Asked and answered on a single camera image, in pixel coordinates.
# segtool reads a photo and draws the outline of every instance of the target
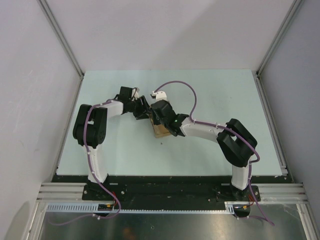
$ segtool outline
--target wooden block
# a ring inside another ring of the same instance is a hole
[[[163,126],[162,124],[161,125],[154,125],[154,122],[153,122],[152,118],[150,118],[150,120],[151,120],[151,124],[152,124],[152,127],[153,127],[153,131],[154,131],[155,137],[157,139],[171,135],[171,133],[168,131],[168,129],[165,128],[165,126]]]

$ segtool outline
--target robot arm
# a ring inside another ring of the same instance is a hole
[[[253,152],[240,139],[233,139],[233,135],[221,128],[204,125],[190,120],[187,114],[176,114],[171,104],[162,97],[151,104],[153,122],[162,124],[173,136],[198,137],[218,143],[226,160],[232,164],[231,185],[237,190],[243,191],[248,186],[249,159]],[[219,124],[228,127],[241,135],[254,148],[257,146],[256,139],[236,119],[231,119],[226,124]]]
[[[120,94],[112,103],[95,108],[90,116],[87,128],[87,144],[90,148],[92,167],[97,179],[103,183],[108,175],[108,171],[104,166],[100,145],[106,136],[107,119],[124,113],[133,113],[137,120],[152,118],[155,125],[164,125],[169,132],[177,137],[199,137],[218,143],[228,162],[232,164],[232,180],[231,185],[237,190],[243,191],[248,186],[249,164],[248,161],[253,152],[240,139],[234,139],[233,135],[221,128],[214,126],[194,123],[187,114],[176,114],[171,104],[167,101],[164,91],[153,92],[151,96],[155,99],[155,103],[149,106],[144,96],[139,97],[138,89],[121,87]],[[78,116],[73,129],[73,137],[83,146],[84,124],[90,105],[83,104],[80,107]],[[257,141],[248,132],[248,130],[236,119],[231,119],[226,124],[220,126],[228,127],[246,141],[252,147],[257,146]],[[96,182],[89,172],[88,179]]]

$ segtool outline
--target black base bracket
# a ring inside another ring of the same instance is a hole
[[[151,211],[205,211],[225,210],[225,202],[248,202],[248,193],[242,199],[233,196],[230,185],[211,183],[109,183],[109,177],[103,183],[110,192],[115,193],[124,210]],[[252,186],[260,201],[257,186]],[[82,200],[113,201],[97,183],[88,181],[84,186]]]

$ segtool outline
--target white wall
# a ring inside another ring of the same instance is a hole
[[[82,70],[256,70],[294,0],[48,0]]]
[[[306,0],[262,74],[288,165],[320,226],[320,1]]]
[[[0,239],[18,240],[52,171],[79,77],[36,0],[2,0],[0,32]]]

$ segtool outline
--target light green table surface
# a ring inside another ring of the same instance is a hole
[[[261,161],[253,175],[278,176],[281,168],[269,132],[251,70],[111,70],[85,73],[70,129],[58,165],[58,175],[87,175],[88,162],[72,130],[81,104],[102,103],[113,98],[121,86],[138,87],[153,103],[150,93],[161,84],[180,80],[192,85],[198,97],[194,118],[225,123],[238,119],[258,142]],[[174,83],[165,86],[176,113],[189,114],[194,103],[190,89]],[[223,176],[231,175],[218,144],[197,137],[155,138],[149,119],[135,120],[132,113],[108,119],[102,145],[110,175]]]

